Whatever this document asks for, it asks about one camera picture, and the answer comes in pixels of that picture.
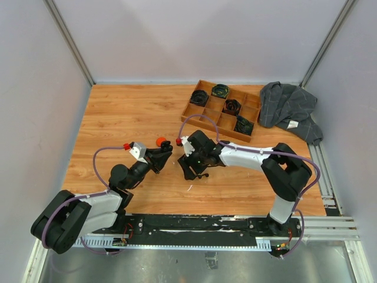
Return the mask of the orange earbud case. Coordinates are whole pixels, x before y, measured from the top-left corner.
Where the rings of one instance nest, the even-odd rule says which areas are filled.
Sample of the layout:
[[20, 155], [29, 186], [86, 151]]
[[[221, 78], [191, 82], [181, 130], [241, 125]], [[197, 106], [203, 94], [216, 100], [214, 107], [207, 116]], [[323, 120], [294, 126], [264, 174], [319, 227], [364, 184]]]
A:
[[156, 145], [158, 147], [161, 147], [162, 143], [166, 141], [166, 139], [164, 137], [159, 137], [157, 140], [156, 140]]

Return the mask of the black earbud case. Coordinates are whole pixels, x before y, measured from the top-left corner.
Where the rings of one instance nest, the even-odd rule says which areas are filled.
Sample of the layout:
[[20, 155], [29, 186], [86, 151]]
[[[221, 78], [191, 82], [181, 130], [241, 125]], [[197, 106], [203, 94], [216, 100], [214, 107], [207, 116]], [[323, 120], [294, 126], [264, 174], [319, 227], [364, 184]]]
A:
[[173, 146], [171, 145], [171, 141], [168, 141], [168, 140], [162, 141], [160, 144], [160, 148], [161, 148], [162, 153], [173, 151]]

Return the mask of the black earbud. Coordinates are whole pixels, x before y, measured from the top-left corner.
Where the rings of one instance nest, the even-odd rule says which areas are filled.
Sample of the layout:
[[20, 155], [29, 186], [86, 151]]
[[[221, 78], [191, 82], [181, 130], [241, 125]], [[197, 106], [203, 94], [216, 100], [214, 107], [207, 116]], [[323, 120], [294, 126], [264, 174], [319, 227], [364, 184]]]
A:
[[209, 174], [208, 174], [208, 173], [205, 173], [205, 174], [197, 175], [197, 177], [198, 177], [199, 179], [202, 179], [203, 177], [209, 177]]

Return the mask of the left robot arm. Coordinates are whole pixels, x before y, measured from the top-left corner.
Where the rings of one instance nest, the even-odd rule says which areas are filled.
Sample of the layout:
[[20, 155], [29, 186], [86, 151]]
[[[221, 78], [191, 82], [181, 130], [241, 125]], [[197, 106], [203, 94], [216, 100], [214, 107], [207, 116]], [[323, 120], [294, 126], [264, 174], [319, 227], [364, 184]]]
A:
[[59, 191], [31, 226], [31, 235], [42, 246], [57, 254], [69, 250], [80, 237], [105, 228], [113, 233], [125, 229], [124, 209], [130, 203], [135, 189], [148, 172], [159, 174], [173, 153], [173, 146], [158, 146], [148, 149], [140, 143], [122, 146], [135, 158], [131, 167], [115, 165], [108, 181], [103, 181], [105, 190], [92, 194], [73, 194]]

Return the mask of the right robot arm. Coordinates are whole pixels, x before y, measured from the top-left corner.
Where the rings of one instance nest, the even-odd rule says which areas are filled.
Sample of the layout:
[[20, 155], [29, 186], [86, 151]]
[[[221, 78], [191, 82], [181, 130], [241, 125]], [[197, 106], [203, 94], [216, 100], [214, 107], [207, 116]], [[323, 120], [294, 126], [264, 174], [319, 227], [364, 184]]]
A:
[[208, 176], [210, 167], [243, 167], [264, 173], [276, 197], [267, 215], [267, 230], [274, 236], [288, 229], [295, 203], [312, 176], [305, 161], [286, 144], [256, 148], [230, 141], [214, 142], [201, 130], [176, 140], [184, 154], [178, 159], [184, 178], [194, 180]]

